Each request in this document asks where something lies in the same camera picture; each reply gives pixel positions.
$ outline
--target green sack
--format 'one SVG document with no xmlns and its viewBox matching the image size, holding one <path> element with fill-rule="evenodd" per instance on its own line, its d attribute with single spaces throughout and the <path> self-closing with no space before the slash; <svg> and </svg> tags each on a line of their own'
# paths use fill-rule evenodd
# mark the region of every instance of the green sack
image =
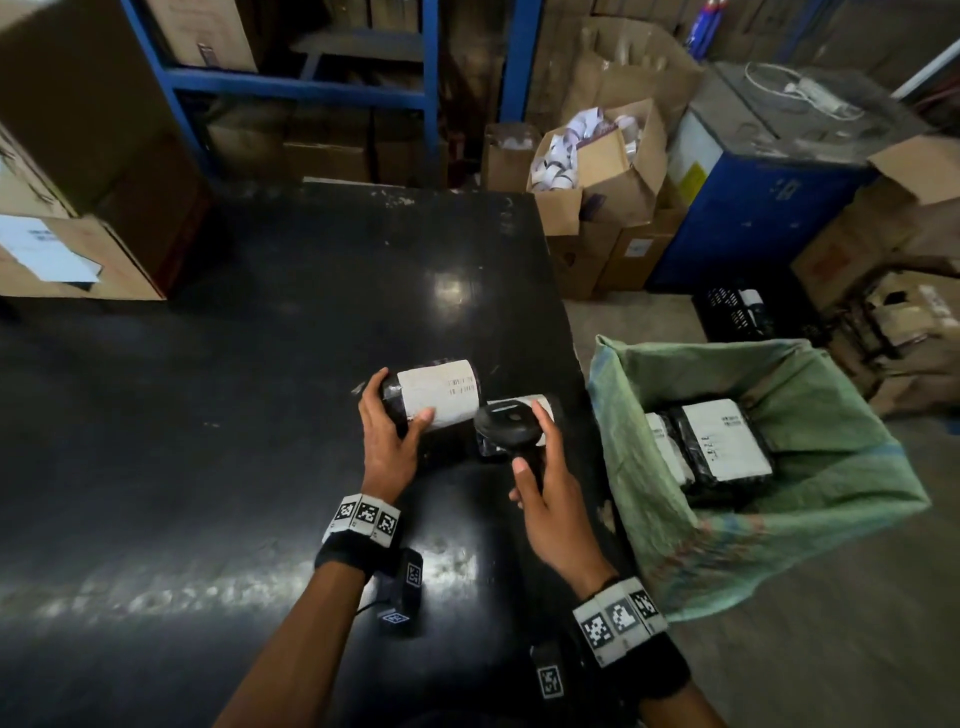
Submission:
<svg viewBox="0 0 960 728">
<path fill-rule="evenodd" d="M 809 342 L 638 344 L 603 336 L 588 389 L 644 583 L 674 620 L 732 607 L 769 576 L 929 506 L 900 443 Z M 748 513 L 693 511 L 645 412 L 737 401 L 774 456 Z"/>
</svg>

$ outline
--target hand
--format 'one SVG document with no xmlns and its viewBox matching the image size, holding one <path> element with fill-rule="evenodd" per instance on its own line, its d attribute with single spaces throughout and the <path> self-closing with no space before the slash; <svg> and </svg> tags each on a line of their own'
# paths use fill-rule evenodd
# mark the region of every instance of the hand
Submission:
<svg viewBox="0 0 960 728">
<path fill-rule="evenodd" d="M 566 468 L 564 441 L 550 416 L 533 402 L 531 407 L 546 435 L 546 471 L 543 495 L 530 466 L 514 458 L 516 487 L 510 500 L 523 510 L 530 546 L 553 568 L 581 599 L 600 591 L 604 582 L 617 576 L 604 558 L 587 517 L 580 483 Z"/>
<path fill-rule="evenodd" d="M 396 426 L 383 409 L 380 384 L 388 374 L 384 367 L 370 377 L 360 398 L 363 420 L 364 475 L 360 492 L 393 504 L 417 472 L 417 445 L 433 422 L 434 408 L 421 410 L 400 440 Z"/>
</svg>

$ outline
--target yellow sticker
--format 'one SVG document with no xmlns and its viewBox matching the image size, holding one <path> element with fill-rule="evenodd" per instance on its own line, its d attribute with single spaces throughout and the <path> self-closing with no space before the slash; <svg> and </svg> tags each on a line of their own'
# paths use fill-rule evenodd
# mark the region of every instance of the yellow sticker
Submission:
<svg viewBox="0 0 960 728">
<path fill-rule="evenodd" d="M 680 184 L 677 185 L 677 191 L 680 192 L 680 196 L 684 198 L 687 206 L 690 206 L 693 198 L 697 196 L 706 181 L 707 173 L 700 166 L 700 162 L 693 162 L 690 168 L 686 170 L 684 178 L 680 180 Z"/>
</svg>

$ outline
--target blue metal shelf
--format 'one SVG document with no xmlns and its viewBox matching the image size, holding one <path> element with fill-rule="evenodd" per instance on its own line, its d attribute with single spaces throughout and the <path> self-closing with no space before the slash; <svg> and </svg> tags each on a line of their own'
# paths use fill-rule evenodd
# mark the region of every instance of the blue metal shelf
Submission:
<svg viewBox="0 0 960 728">
<path fill-rule="evenodd" d="M 203 143 L 197 137 L 178 96 L 178 91 L 202 91 L 213 94 L 236 94 L 271 98 L 317 101 L 339 106 L 381 107 L 386 109 L 418 109 L 423 112 L 423 137 L 427 154 L 436 162 L 440 141 L 437 129 L 439 111 L 438 66 L 440 55 L 440 20 L 438 0 L 423 0 L 423 91 L 411 91 L 383 86 L 335 84 L 325 81 L 310 81 L 253 73 L 220 71 L 206 68 L 188 68 L 168 65 L 156 51 L 150 24 L 144 22 L 149 11 L 140 6 L 139 0 L 120 0 L 124 12 L 139 41 L 147 62 L 154 71 L 163 90 L 183 138 L 197 159 L 204 173 L 212 176 L 211 163 Z M 540 25 L 540 0 L 515 0 L 511 24 L 510 44 L 503 80 L 501 121 L 519 121 L 526 104 L 527 85 L 530 82 L 530 67 L 537 44 Z M 308 60 L 303 77 L 312 78 L 316 70 L 316 58 Z"/>
</svg>

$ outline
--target barcode scanner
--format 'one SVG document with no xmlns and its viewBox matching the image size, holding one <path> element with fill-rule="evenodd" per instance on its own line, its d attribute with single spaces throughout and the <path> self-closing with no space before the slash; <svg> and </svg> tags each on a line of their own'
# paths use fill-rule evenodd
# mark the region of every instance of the barcode scanner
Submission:
<svg viewBox="0 0 960 728">
<path fill-rule="evenodd" d="M 537 447 L 543 428 L 529 404 L 520 400 L 485 404 L 473 415 L 473 428 L 477 431 L 481 455 L 498 454 L 496 449 L 499 449 L 512 458 L 522 457 L 543 492 L 543 463 Z"/>
</svg>

